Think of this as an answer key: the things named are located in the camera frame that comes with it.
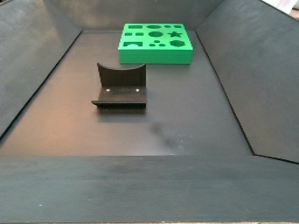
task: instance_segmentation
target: dark gray plastic surface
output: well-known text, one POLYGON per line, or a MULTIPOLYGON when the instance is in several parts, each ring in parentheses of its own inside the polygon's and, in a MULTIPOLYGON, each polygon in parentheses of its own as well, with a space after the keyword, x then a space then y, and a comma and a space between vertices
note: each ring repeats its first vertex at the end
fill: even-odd
POLYGON ((0 136, 80 34, 49 1, 0 6, 0 136))
POLYGON ((84 31, 0 145, 0 156, 248 155, 194 32, 189 65, 146 65, 146 108, 97 109, 121 32, 84 31))
POLYGON ((299 23, 225 0, 197 29, 253 152, 299 162, 299 23))
POLYGON ((122 30, 129 23, 181 23, 194 30, 221 0, 51 0, 84 30, 122 30))
POLYGON ((299 166, 261 157, 2 157, 0 221, 299 221, 299 166))

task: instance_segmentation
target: black plastic holder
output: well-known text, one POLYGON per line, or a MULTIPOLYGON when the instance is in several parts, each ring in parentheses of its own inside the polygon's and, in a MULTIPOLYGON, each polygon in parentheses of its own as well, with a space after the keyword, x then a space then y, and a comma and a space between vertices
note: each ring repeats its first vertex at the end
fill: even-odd
POLYGON ((145 64, 132 69, 113 69, 97 63, 101 83, 98 97, 92 103, 110 107, 145 107, 145 64))

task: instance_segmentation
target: green foam block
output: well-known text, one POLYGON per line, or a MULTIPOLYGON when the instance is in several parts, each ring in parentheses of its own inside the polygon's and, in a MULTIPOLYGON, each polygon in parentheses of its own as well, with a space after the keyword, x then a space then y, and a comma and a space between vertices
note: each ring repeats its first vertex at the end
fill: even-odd
POLYGON ((121 64, 192 62, 192 43, 182 24, 125 24, 117 51, 121 64))

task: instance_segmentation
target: bin floor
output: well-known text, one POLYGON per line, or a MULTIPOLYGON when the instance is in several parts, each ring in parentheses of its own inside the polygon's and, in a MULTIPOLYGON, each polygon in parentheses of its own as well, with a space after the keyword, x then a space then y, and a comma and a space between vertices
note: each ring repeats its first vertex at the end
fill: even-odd
POLYGON ((146 108, 97 109, 97 62, 120 66, 120 31, 85 31, 1 143, 1 156, 249 154, 194 32, 190 65, 146 65, 146 108))

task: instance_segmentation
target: circular hole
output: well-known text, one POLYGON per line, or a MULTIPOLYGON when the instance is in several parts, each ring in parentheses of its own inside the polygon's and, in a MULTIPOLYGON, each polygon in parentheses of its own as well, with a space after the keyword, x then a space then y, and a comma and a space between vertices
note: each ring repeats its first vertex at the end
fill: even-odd
POLYGON ((158 31, 150 31, 148 35, 153 38, 160 38, 164 34, 158 31))
POLYGON ((149 25, 146 26, 146 28, 149 28, 149 29, 158 29, 158 28, 161 28, 161 26, 157 25, 157 24, 149 24, 149 25))

